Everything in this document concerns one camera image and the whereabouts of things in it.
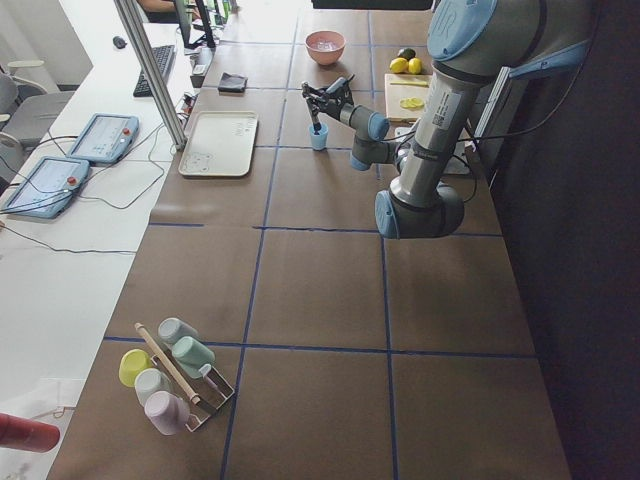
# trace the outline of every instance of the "white tray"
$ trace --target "white tray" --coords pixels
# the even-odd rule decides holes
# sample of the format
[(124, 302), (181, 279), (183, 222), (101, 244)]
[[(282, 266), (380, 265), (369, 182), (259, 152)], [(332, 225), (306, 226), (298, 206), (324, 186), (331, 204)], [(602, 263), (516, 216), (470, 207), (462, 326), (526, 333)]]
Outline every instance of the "white tray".
[(189, 177), (246, 175), (257, 127), (255, 112), (198, 113), (178, 171)]

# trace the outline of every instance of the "label sticker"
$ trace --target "label sticker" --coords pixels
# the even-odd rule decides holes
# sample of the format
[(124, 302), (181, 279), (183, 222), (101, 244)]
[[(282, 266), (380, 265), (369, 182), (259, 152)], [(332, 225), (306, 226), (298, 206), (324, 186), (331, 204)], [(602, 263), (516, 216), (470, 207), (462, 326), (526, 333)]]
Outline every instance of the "label sticker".
[(458, 110), (458, 104), (460, 103), (462, 95), (455, 92), (443, 92), (442, 97), (436, 104), (435, 112), (431, 123), (442, 130), (447, 130), (451, 125), (451, 120)]

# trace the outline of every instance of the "lime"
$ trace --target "lime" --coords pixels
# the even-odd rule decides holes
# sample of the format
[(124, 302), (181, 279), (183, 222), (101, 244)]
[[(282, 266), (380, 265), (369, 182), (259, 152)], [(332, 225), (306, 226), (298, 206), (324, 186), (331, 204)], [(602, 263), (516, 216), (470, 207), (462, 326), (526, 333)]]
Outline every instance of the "lime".
[(400, 100), (400, 106), (402, 108), (422, 108), (424, 107), (424, 100), (417, 97), (403, 98)]
[(407, 60), (411, 60), (416, 56), (416, 51), (413, 48), (401, 48), (398, 51), (398, 56), (402, 58), (406, 58)]
[(403, 73), (407, 69), (408, 65), (409, 65), (409, 62), (407, 61), (406, 58), (398, 57), (391, 60), (391, 63), (389, 64), (389, 69), (393, 73)]

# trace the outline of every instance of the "keyboard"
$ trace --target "keyboard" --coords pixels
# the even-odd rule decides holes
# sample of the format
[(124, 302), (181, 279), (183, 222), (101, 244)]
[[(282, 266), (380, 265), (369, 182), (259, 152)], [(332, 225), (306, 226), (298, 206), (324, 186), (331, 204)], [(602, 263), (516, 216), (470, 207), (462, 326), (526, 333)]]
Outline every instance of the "keyboard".
[[(153, 47), (151, 50), (153, 51), (153, 56), (156, 59), (162, 78), (166, 81), (171, 73), (171, 68), (173, 67), (173, 60), (176, 56), (175, 48), (173, 45), (162, 45), (160, 47)], [(133, 90), (133, 96), (151, 96), (151, 87), (149, 86), (149, 82), (142, 71), (138, 76), (138, 82), (136, 83), (136, 88)]]

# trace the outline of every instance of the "blue cup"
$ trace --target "blue cup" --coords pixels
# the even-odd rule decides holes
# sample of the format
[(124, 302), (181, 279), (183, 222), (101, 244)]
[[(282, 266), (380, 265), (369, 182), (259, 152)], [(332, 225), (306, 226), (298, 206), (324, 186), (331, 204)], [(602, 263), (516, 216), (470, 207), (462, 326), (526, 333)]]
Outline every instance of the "blue cup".
[(315, 131), (313, 124), (309, 125), (309, 138), (311, 139), (311, 148), (314, 150), (324, 150), (327, 148), (327, 136), (329, 135), (329, 127), (325, 123), (320, 124), (320, 130)]

